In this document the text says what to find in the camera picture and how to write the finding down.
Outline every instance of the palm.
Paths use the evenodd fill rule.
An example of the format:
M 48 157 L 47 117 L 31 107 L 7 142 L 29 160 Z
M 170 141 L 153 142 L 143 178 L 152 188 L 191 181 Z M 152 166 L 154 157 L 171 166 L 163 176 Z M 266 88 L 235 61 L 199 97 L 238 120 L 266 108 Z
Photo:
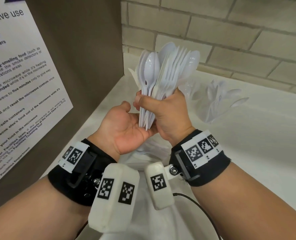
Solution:
M 129 103 L 112 108 L 100 126 L 100 129 L 112 137 L 114 146 L 121 155 L 137 149 L 157 132 L 155 128 L 146 131 L 145 128 L 139 127 L 139 115 L 128 113 L 129 110 Z

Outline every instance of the person's right hand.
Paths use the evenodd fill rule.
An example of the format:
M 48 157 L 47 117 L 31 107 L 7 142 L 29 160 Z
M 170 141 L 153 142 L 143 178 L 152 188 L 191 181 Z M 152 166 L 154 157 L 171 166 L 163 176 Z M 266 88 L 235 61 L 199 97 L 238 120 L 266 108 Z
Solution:
M 156 115 L 156 126 L 160 136 L 172 146 L 177 145 L 195 130 L 188 116 L 185 96 L 178 88 L 173 95 L 164 100 L 144 96 L 139 91 L 133 105 L 137 110 L 142 107 Z

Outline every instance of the metal bolt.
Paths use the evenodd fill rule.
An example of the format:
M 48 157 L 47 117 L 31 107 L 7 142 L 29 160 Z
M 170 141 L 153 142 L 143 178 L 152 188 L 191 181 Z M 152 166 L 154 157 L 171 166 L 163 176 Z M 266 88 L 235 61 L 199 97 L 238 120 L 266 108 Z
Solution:
M 99 185 L 100 184 L 100 179 L 99 178 L 94 179 L 94 184 Z
M 169 168 L 169 172 L 170 172 L 170 174 L 171 175 L 177 175 L 177 173 L 178 173 L 178 169 L 177 168 L 175 168 L 174 166 L 171 166 L 170 168 Z

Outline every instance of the black wristband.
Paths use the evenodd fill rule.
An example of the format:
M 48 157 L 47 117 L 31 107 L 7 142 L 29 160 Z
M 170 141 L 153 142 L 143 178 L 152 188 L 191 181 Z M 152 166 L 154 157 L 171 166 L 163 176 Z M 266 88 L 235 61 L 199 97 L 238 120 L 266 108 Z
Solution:
M 117 162 L 87 139 L 82 140 L 82 143 L 89 147 L 72 173 L 57 165 L 49 172 L 48 179 L 70 200 L 83 206 L 91 206 L 99 185 L 94 179 L 101 179 L 105 168 L 110 163 Z
M 192 140 L 200 133 L 202 133 L 202 131 L 196 129 L 180 143 L 175 145 L 171 150 L 171 157 L 169 161 L 169 164 L 173 164 L 178 169 L 181 169 L 184 179 L 189 183 L 190 186 L 194 187 L 205 185 L 218 177 L 228 167 L 231 161 L 222 150 L 217 150 L 217 148 L 219 148 L 219 144 L 214 140 L 213 136 L 210 135 L 216 143 L 213 141 L 210 143 L 209 139 L 207 138 L 204 140 L 206 140 L 206 143 L 209 144 L 209 148 L 217 150 L 218 153 L 214 157 L 210 158 L 207 163 L 197 167 L 194 163 L 196 161 L 192 161 L 186 155 L 184 149 L 182 148 L 182 144 Z M 203 160 L 205 160 L 206 154 L 201 153 L 201 151 L 199 153 L 202 155 L 201 157 L 203 157 Z

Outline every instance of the person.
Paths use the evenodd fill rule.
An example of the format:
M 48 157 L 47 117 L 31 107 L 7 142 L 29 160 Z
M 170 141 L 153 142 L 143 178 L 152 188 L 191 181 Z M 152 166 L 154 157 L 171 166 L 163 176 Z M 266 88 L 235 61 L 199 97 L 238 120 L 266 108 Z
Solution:
M 133 105 L 156 115 L 150 130 L 138 127 L 138 115 L 129 113 L 131 106 L 124 101 L 88 137 L 116 161 L 156 133 L 175 146 L 195 130 L 178 89 L 162 101 L 138 92 Z M 233 162 L 214 180 L 191 189 L 225 240 L 296 239 L 296 211 Z M 44 177 L 0 207 L 0 239 L 74 239 L 89 211 Z

